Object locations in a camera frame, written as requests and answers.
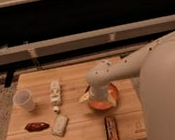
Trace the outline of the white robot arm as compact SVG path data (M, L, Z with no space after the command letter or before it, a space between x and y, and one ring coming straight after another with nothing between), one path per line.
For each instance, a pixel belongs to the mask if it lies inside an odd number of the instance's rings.
M175 140L175 31L113 64L107 60L86 76L92 100L105 101L112 81L137 76L147 140Z

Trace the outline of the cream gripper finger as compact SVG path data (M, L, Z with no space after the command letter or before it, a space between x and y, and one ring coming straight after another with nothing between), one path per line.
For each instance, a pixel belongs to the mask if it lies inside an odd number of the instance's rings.
M110 103L110 105L112 105L113 107L116 107L117 106L116 105L116 99L114 99L114 97L112 97L111 94L108 95L107 100Z
M85 103L90 100L89 92L84 93L83 96L79 99L79 103Z

